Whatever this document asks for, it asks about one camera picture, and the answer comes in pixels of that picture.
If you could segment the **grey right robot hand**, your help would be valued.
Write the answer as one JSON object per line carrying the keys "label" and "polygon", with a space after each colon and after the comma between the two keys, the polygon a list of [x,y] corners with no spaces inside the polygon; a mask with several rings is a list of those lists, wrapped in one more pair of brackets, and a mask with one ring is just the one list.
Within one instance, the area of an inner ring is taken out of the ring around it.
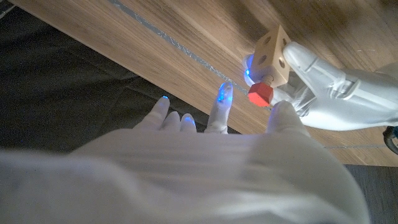
{"label": "grey right robot hand", "polygon": [[69,154],[1,153],[2,223],[369,223],[350,172],[288,101],[264,134],[228,134],[224,83],[208,127],[161,97],[134,128]]}

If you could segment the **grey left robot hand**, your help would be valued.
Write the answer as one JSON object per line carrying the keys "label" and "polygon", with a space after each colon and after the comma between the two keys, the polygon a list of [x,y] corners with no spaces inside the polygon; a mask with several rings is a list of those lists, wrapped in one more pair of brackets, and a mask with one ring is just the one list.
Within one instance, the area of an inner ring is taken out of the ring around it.
{"label": "grey left robot hand", "polygon": [[313,128],[397,126],[397,63],[375,72],[337,68],[296,42],[284,47],[283,56],[292,71],[288,82],[274,89],[271,105],[288,101]]}

